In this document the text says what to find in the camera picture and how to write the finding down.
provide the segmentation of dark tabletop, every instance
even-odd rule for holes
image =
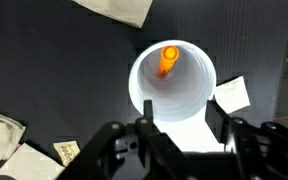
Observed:
[[[257,126],[274,118],[288,0],[154,0],[141,29],[69,0],[0,0],[0,113],[26,125],[22,142],[52,158],[54,142],[83,147],[104,123],[140,116],[129,98],[130,68],[169,39],[203,49],[218,84],[244,76],[251,107],[234,116]]]

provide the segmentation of orange foam plug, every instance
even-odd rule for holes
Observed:
[[[167,74],[173,68],[176,60],[180,55],[180,51],[176,46],[165,46],[161,51],[160,64],[158,66],[157,75],[160,79],[165,79]]]

